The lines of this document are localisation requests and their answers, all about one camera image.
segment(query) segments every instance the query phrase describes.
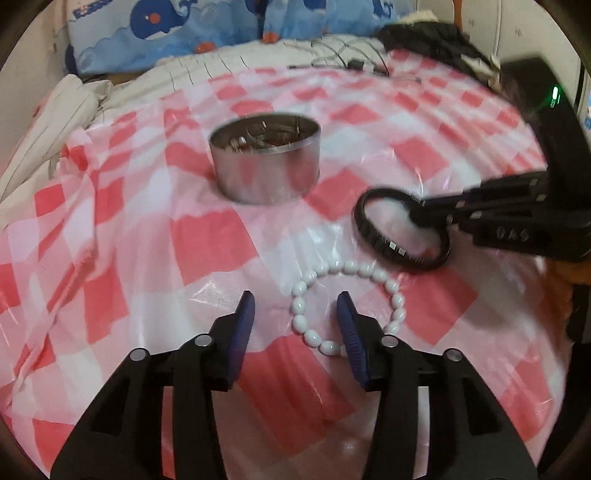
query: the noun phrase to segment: white bead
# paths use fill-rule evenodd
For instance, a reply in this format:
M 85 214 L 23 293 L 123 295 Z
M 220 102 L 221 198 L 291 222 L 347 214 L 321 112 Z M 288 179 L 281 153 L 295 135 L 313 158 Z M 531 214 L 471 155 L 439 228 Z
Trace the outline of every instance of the white bead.
M 291 321 L 291 326 L 296 333 L 303 335 L 308 331 L 308 319 L 303 315 L 296 315 Z
M 301 279 L 308 287 L 311 287 L 317 278 L 318 273 L 316 273 L 316 270 L 310 270 L 309 272 L 304 273 Z
M 403 322 L 404 320 L 406 320 L 406 309 L 401 307 L 399 309 L 394 310 L 391 318 L 393 322 Z
M 353 260 L 347 260 L 343 265 L 343 273 L 345 275 L 355 275 L 358 271 L 359 267 Z
M 395 309 L 404 307 L 404 295 L 402 295 L 401 293 L 395 293 L 394 295 L 392 295 L 390 303 L 392 304 L 392 307 L 394 307 Z
M 388 273 L 385 270 L 378 268 L 374 270 L 371 279 L 378 284 L 386 283 L 388 281 Z
M 291 289 L 291 294 L 294 297 L 301 297 L 304 293 L 308 291 L 308 285 L 303 280 L 297 281 L 294 284 L 294 287 Z
M 333 260 L 329 263 L 330 273 L 339 273 L 341 270 L 343 270 L 343 262 L 341 260 Z
M 394 295 L 398 290 L 400 290 L 400 285 L 396 280 L 390 279 L 384 284 L 384 290 L 386 293 Z
M 386 335 L 393 335 L 396 330 L 400 327 L 400 322 L 390 322 L 384 327 L 384 333 Z
M 329 272 L 329 265 L 328 263 L 322 262 L 320 265 L 316 267 L 316 274 L 318 278 L 324 277 Z
M 326 356 L 338 356 L 340 354 L 339 344 L 325 340 L 320 344 L 320 353 Z
M 306 342 L 307 346 L 311 346 L 312 348 L 318 348 L 322 343 L 322 338 L 315 330 L 308 330 L 304 334 L 304 341 Z
M 302 297 L 296 297 L 291 302 L 291 311 L 294 315 L 302 315 L 306 311 L 306 301 Z
M 372 264 L 362 263 L 359 266 L 359 271 L 357 272 L 357 275 L 359 275 L 361 278 L 369 278 L 373 274 L 374 274 L 374 266 Z

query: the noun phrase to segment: fabric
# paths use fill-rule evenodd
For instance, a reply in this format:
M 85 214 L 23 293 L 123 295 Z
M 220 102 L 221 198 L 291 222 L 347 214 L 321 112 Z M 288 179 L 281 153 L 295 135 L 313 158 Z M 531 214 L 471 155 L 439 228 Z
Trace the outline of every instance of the fabric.
M 470 43 L 468 36 L 453 24 L 427 21 L 411 25 L 387 25 L 376 37 L 384 44 L 386 51 L 404 48 L 445 63 L 477 79 L 477 72 L 462 57 L 480 60 L 485 66 L 492 67 L 490 61 Z
M 344 62 L 354 58 L 370 59 L 381 65 L 380 56 L 385 55 L 384 46 L 376 38 L 325 35 L 322 42 L 282 40 L 263 44 L 255 40 L 222 47 L 211 53 L 163 59 L 161 64 L 132 82 L 114 86 L 109 97 L 101 103 L 95 123 L 176 91 L 207 83 L 223 74 L 266 67 L 309 66 L 312 63 L 341 66 L 342 62 L 334 56 L 333 50 L 342 50 L 340 56 Z
M 404 51 L 388 65 L 389 79 L 335 69 L 227 74 L 72 134 L 56 179 L 0 233 L 2 415 L 44 472 L 132 348 L 178 348 L 248 289 L 256 318 L 242 373 L 213 399 L 229 478 L 361 477 L 378 397 L 361 390 L 346 361 L 291 333 L 291 286 L 320 261 L 375 262 L 350 218 L 368 186 L 455 192 L 544 163 L 517 112 L 478 83 Z M 302 113 L 322 126 L 321 178 L 303 199 L 239 205 L 215 187 L 208 135 L 261 111 Z M 369 214 L 413 252 L 426 248 L 397 212 L 377 203 Z M 435 272 L 385 265 L 407 299 L 399 336 L 422 351 L 462 350 L 538 459 L 560 408 L 569 345 L 535 259 L 453 236 L 450 262 Z M 306 294 L 324 338 L 338 339 L 331 311 L 342 290 L 387 322 L 379 287 L 329 277 Z M 163 432 L 171 475 L 167 421 Z
M 270 0 L 262 38 L 273 43 L 325 33 L 371 36 L 413 10 L 409 0 Z
M 66 3 L 56 9 L 65 10 L 71 42 L 65 64 L 80 75 L 144 72 L 163 57 L 260 38 L 266 7 L 265 0 L 58 1 Z
M 439 22 L 439 19 L 431 10 L 417 10 L 397 21 L 397 23 L 404 24 L 413 24 L 417 22 Z
M 0 203 L 0 231 L 6 226 L 18 220 L 26 210 L 34 195 L 46 187 L 57 167 L 57 159 L 47 160 L 33 172 L 31 177 L 20 184 L 2 203 Z
M 67 75 L 56 85 L 41 103 L 31 128 L 17 145 L 0 177 L 0 202 L 6 200 L 41 165 L 57 162 L 66 138 L 76 128 L 85 128 L 94 120 L 101 101 L 110 90 L 109 82 L 82 85 L 82 81 L 74 75 Z M 21 190 L 21 200 L 24 199 L 23 193 Z M 31 198 L 34 193 L 34 190 L 31 191 L 28 197 Z

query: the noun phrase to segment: white wall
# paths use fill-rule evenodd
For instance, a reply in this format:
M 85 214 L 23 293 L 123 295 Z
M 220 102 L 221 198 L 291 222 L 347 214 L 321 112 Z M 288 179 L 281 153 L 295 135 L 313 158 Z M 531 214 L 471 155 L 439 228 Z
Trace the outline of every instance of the white wall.
M 0 71 L 0 173 L 12 149 L 31 125 L 39 101 L 61 80 L 61 59 L 53 53 L 53 4 L 31 23 Z
M 501 60 L 541 55 L 574 101 L 579 56 L 548 12 L 534 0 L 455 0 L 455 5 L 461 5 L 464 32 L 482 53 L 495 54 Z M 453 22 L 453 0 L 417 0 L 417 6 Z

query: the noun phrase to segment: bed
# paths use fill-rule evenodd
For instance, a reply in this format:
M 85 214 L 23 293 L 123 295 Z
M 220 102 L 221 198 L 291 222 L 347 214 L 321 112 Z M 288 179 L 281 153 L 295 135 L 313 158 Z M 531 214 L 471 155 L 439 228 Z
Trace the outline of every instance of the bed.
M 332 48 L 347 43 L 369 57 L 379 52 L 390 77 L 286 68 L 333 63 Z M 269 110 L 319 121 L 320 181 L 288 205 L 232 204 L 215 188 L 207 136 L 236 115 Z M 116 86 L 66 77 L 14 158 L 0 181 L 0 400 L 14 438 L 47 474 L 121 358 L 137 346 L 178 348 L 249 289 L 258 311 L 243 373 L 231 395 L 215 398 L 231 478 L 361 474 L 376 397 L 362 395 L 341 359 L 302 343 L 290 330 L 289 303 L 293 282 L 319 262 L 379 265 L 350 221 L 363 190 L 386 183 L 420 195 L 455 192 L 544 167 L 516 111 L 475 80 L 342 35 L 167 59 Z M 391 206 L 372 214 L 385 231 L 428 248 Z M 454 241 L 454 258 L 434 273 L 382 264 L 407 298 L 397 335 L 424 351 L 461 349 L 539 460 L 570 357 L 543 265 L 474 249 L 461 234 Z M 346 289 L 364 314 L 387 321 L 388 299 L 371 283 L 332 278 L 307 297 L 323 336 L 337 336 L 332 302 Z M 169 397 L 165 405 L 170 412 Z M 424 432 L 420 443 L 424 453 Z M 164 473 L 173 476 L 170 426 L 163 454 Z

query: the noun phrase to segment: white bedsheet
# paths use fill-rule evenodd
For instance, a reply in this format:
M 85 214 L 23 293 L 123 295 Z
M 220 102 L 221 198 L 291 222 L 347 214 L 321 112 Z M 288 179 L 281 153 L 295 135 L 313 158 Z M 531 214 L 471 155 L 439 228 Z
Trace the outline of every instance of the white bedsheet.
M 386 55 L 384 46 L 376 38 L 325 35 L 312 41 L 281 40 L 275 44 L 252 41 L 211 53 L 164 59 L 139 78 L 113 87 L 101 104 L 95 123 L 224 74 L 266 67 L 309 67 L 312 62 L 339 67 L 351 59 L 380 65 L 383 55 Z
M 353 58 L 381 64 L 383 55 L 384 46 L 375 38 L 327 35 L 314 41 L 284 40 L 271 45 L 253 41 L 211 53 L 164 59 L 137 79 L 116 86 L 107 80 L 83 85 L 78 77 L 67 75 L 43 102 L 0 177 L 0 231 L 51 179 L 65 140 L 77 128 L 100 124 L 138 105 L 228 73 L 308 67 L 312 62 L 342 66 Z

